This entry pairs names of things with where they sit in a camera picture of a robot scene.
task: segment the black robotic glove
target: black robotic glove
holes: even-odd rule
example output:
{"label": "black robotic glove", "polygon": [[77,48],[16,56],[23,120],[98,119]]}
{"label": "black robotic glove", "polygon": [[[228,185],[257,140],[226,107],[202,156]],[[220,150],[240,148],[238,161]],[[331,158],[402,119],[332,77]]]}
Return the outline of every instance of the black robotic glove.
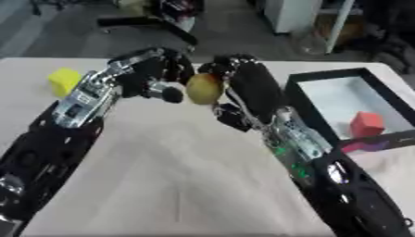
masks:
{"label": "black robotic glove", "polygon": [[202,65],[198,71],[227,82],[228,97],[239,107],[245,106],[262,124],[271,123],[272,115],[284,103],[280,86],[253,56],[215,56],[213,62]]}
{"label": "black robotic glove", "polygon": [[132,73],[117,77],[125,98],[136,95],[147,97],[150,81],[179,82],[185,85],[195,75],[187,56],[164,47],[151,47],[117,56],[109,60],[108,64],[122,61],[136,62],[132,64]]}

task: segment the black object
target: black object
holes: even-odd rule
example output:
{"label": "black object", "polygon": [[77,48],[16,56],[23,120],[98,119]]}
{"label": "black object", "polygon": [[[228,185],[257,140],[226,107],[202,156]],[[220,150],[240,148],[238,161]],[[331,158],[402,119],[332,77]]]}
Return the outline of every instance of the black object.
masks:
{"label": "black object", "polygon": [[183,100],[183,93],[177,88],[168,87],[163,90],[162,97],[165,102],[179,104]]}
{"label": "black object", "polygon": [[249,131],[252,128],[250,124],[244,122],[245,115],[239,107],[232,104],[222,104],[218,105],[216,109],[219,111],[216,115],[219,122],[239,131]]}
{"label": "black object", "polygon": [[414,0],[358,0],[364,14],[364,18],[384,30],[382,37],[373,35],[349,41],[336,46],[334,51],[345,49],[358,50],[368,53],[368,60],[372,61],[381,53],[395,57],[403,64],[402,73],[410,72],[411,64],[405,57],[407,45],[394,42],[393,39],[402,31],[415,32],[415,22],[408,18],[415,16]]}
{"label": "black object", "polygon": [[15,188],[23,189],[21,193],[7,186],[0,189],[0,200],[6,200],[0,206],[0,213],[5,218],[22,221],[14,236],[19,236],[32,217],[65,184],[104,128],[100,118],[79,129],[62,128],[52,117],[57,105],[58,101],[48,107],[0,160],[4,183],[13,181]]}
{"label": "black object", "polygon": [[[334,181],[329,167],[341,166],[343,182]],[[337,237],[412,237],[412,221],[352,159],[340,149],[311,161],[315,185],[307,188],[296,184],[320,218]]]}
{"label": "black object", "polygon": [[312,103],[307,93],[299,85],[302,81],[336,80],[338,78],[360,77],[392,106],[404,119],[415,127],[415,111],[399,96],[385,86],[367,69],[341,69],[332,71],[310,72],[291,75],[285,87],[285,95],[289,104],[312,129],[318,131],[333,147],[344,147],[353,143],[379,144],[381,150],[415,145],[415,130],[392,132],[374,137],[359,139],[340,139],[329,123],[324,119],[319,109]]}
{"label": "black object", "polygon": [[100,18],[97,25],[100,28],[118,26],[158,26],[169,31],[183,41],[195,47],[198,40],[189,32],[184,31],[175,23],[183,17],[194,17],[205,9],[204,0],[148,0],[149,7],[145,9],[148,17],[136,18]]}

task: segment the white table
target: white table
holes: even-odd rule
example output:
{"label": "white table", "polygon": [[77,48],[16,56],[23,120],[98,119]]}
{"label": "white table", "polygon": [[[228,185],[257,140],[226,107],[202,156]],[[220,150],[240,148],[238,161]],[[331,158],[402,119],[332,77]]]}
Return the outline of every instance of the white table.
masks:
{"label": "white table", "polygon": [[[1,152],[54,101],[49,73],[59,67],[84,73],[105,64],[104,59],[1,60]],[[382,64],[266,65],[280,83],[290,73],[367,67],[415,105],[415,93]],[[414,155],[408,147],[355,157],[412,218]],[[90,154],[25,233],[330,236],[258,134],[222,126],[203,106],[142,98],[118,104]]]}

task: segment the gray carpet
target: gray carpet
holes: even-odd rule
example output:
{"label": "gray carpet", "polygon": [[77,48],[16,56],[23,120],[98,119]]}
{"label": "gray carpet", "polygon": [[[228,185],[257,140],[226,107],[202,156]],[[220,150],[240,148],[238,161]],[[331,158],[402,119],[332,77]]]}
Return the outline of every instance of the gray carpet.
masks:
{"label": "gray carpet", "polygon": [[[0,0],[0,57],[112,57],[131,50],[163,45],[179,50],[185,44],[171,34],[149,28],[117,28],[110,34],[95,26],[99,16],[118,15],[113,6],[69,6],[56,11],[43,6],[33,16],[28,0]],[[265,60],[360,61],[353,52],[331,56],[298,54],[287,36],[275,36],[246,0],[207,0],[207,11],[192,33],[200,45],[196,62],[212,55],[248,53]]]}

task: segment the robotic hand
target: robotic hand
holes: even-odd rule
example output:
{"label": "robotic hand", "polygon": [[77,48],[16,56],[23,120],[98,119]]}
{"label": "robotic hand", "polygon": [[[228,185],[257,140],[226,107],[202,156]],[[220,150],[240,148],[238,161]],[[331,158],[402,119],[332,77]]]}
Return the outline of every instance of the robotic hand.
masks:
{"label": "robotic hand", "polygon": [[368,173],[305,125],[254,57],[217,56],[198,71],[223,81],[233,102],[213,106],[217,119],[240,131],[260,131],[265,145],[336,236],[412,236],[412,221]]}
{"label": "robotic hand", "polygon": [[72,92],[48,107],[0,159],[0,236],[19,236],[81,164],[124,97],[180,103],[166,82],[186,83],[190,61],[167,48],[148,48],[110,60],[86,73]]}

